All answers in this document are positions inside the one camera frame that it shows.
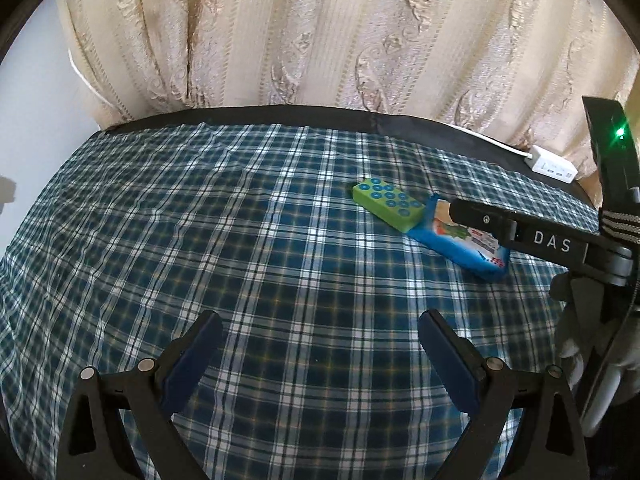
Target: white wall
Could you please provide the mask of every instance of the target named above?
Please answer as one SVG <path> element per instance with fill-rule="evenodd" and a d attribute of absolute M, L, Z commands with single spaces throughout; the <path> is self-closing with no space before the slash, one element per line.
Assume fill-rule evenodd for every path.
<path fill-rule="evenodd" d="M 45 184 L 98 130 L 78 84 L 56 0 L 45 0 L 0 64 L 0 202 L 9 202 L 0 203 L 0 258 Z"/>

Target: white power strip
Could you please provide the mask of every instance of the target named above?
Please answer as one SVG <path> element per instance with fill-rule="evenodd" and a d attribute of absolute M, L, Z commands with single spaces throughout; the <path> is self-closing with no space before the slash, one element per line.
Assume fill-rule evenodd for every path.
<path fill-rule="evenodd" d="M 572 163 L 549 150 L 534 146 L 529 150 L 529 153 L 532 157 L 526 159 L 525 162 L 536 173 L 550 176 L 566 183 L 572 182 L 578 173 Z"/>

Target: plaid tablecloth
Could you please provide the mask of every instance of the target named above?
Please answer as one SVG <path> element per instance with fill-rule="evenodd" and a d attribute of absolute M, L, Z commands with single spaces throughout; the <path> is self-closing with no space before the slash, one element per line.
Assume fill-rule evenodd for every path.
<path fill-rule="evenodd" d="M 581 228 L 567 194 L 389 137 L 182 126 L 89 140 L 0 263 L 0 381 L 19 455 L 54 477 L 78 372 L 158 356 L 206 308 L 226 345 L 174 423 L 210 478 L 430 478 L 467 422 L 417 339 L 437 308 L 484 355 L 553 359 L 559 267 L 513 254 L 489 285 L 348 194 L 370 176 Z M 134 423 L 127 430 L 149 478 Z M 495 476 L 510 420 L 488 467 Z"/>

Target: blue package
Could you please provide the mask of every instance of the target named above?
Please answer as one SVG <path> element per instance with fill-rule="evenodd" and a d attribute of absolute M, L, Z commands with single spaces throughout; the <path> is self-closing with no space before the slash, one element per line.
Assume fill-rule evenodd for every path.
<path fill-rule="evenodd" d="M 427 200 L 422 222 L 407 236 L 488 282 L 499 280 L 508 270 L 511 251 L 489 233 L 456 224 L 449 216 L 449 202 L 437 194 Z"/>

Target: curtain fold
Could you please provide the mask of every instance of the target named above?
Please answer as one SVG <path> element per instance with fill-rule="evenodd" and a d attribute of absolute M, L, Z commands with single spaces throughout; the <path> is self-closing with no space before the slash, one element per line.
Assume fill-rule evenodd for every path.
<path fill-rule="evenodd" d="M 280 103 L 435 118 L 564 156 L 597 203 L 580 97 L 640 122 L 638 52 L 602 0 L 58 1 L 102 127 Z"/>

